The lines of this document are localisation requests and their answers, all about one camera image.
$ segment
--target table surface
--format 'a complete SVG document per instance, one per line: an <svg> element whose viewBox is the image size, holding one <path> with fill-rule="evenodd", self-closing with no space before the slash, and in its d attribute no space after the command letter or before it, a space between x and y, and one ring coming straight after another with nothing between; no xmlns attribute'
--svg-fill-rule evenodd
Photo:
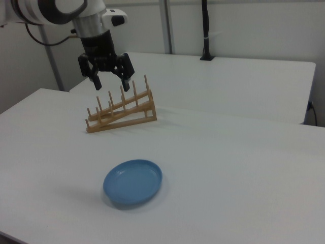
<svg viewBox="0 0 325 244"><path fill-rule="evenodd" d="M248 118L301 124L315 72L315 64L279 60L128 53L135 80L144 88L148 76L158 106L193 109ZM103 88L96 91L89 79L71 93L107 95L118 92L120 79L99 73Z"/></svg>
<svg viewBox="0 0 325 244"><path fill-rule="evenodd" d="M86 133L96 98L41 89L0 115L0 231L27 243L324 243L324 128L157 107L158 121ZM160 191L113 205L131 159Z"/></svg>

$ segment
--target wooden peg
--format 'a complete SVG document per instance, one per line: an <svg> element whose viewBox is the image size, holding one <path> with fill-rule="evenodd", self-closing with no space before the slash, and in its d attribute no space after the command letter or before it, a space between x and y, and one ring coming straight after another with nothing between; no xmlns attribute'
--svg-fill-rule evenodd
<svg viewBox="0 0 325 244"><path fill-rule="evenodd" d="M125 108L125 100L123 99L123 96L121 96L121 99L122 99L122 104L123 104L123 110L126 111L126 108Z"/></svg>
<svg viewBox="0 0 325 244"><path fill-rule="evenodd" d="M144 75L144 81L146 82L146 88L149 95L149 85L148 85L147 75Z"/></svg>
<svg viewBox="0 0 325 244"><path fill-rule="evenodd" d="M100 112L98 110L98 107L96 107L96 111L97 111L98 122L101 123L102 119L101 119L101 114L100 114Z"/></svg>
<svg viewBox="0 0 325 244"><path fill-rule="evenodd" d="M110 96L111 105L114 106L111 91L108 91L108 95Z"/></svg>
<svg viewBox="0 0 325 244"><path fill-rule="evenodd" d="M89 128L90 126L89 126L89 122L87 119L86 119L86 124L87 124L87 128Z"/></svg>
<svg viewBox="0 0 325 244"><path fill-rule="evenodd" d="M123 87L120 85L120 88L121 88L121 93L122 93L122 100L124 100L124 102L125 102L125 96L124 96L124 92L123 92Z"/></svg>
<svg viewBox="0 0 325 244"><path fill-rule="evenodd" d="M134 83L134 80L132 81L132 85L133 85L134 99L136 100L136 105L138 107L139 103L138 103L138 98L137 98L136 84Z"/></svg>
<svg viewBox="0 0 325 244"><path fill-rule="evenodd" d="M113 107L112 107L111 102L108 102L108 105L110 106L111 115L113 117L114 116L114 112L113 112Z"/></svg>
<svg viewBox="0 0 325 244"><path fill-rule="evenodd" d="M101 105L99 96L97 96L97 102L98 102L98 106L100 107L100 110L102 112L103 109L102 109L102 105Z"/></svg>

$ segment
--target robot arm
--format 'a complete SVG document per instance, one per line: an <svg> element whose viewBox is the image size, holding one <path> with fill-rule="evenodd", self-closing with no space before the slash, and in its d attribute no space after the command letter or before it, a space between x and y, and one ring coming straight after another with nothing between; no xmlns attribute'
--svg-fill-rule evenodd
<svg viewBox="0 0 325 244"><path fill-rule="evenodd" d="M88 76L99 90L102 85L98 71L112 72L122 80L125 91L134 69L127 53L117 56L110 29L127 23L127 15L117 9L107 9L103 0L83 0L72 12L58 9L58 4L78 4L78 0L0 0L0 26L8 22L33 25L73 22L74 32L81 39L85 53L78 61L83 76Z"/></svg>

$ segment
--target black cable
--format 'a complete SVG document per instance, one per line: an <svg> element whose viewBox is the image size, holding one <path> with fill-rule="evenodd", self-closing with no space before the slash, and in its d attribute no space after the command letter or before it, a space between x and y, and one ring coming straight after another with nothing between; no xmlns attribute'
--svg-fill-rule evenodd
<svg viewBox="0 0 325 244"><path fill-rule="evenodd" d="M314 106L313 106L312 104L310 105L310 108L314 111L314 115L315 115L315 125L317 126L317 116L316 116L315 108L314 108Z"/></svg>
<svg viewBox="0 0 325 244"><path fill-rule="evenodd" d="M62 41L59 41L59 42L57 42L57 43L47 44L47 43L44 43L44 42L40 42L39 40L37 40L37 39L32 35L32 33L31 33L30 30L29 30L28 24L25 24L25 26L26 26L26 30L27 30L28 34L30 35L30 37L31 37L34 41L36 41L37 43L42 44L42 45L44 45L44 46L48 46L48 47L51 47L51 46L57 46L57 45L59 45L59 44L65 42L65 41L67 41L69 38L71 38L71 36L68 36L68 37L64 38Z"/></svg>

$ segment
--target blue plate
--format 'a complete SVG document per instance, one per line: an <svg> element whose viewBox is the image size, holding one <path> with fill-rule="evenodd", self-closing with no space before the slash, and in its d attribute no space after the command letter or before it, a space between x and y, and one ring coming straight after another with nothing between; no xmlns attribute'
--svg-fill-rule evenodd
<svg viewBox="0 0 325 244"><path fill-rule="evenodd" d="M161 169L155 163L142 159L130 160L107 174L104 192L116 203L142 203L156 194L162 177Z"/></svg>

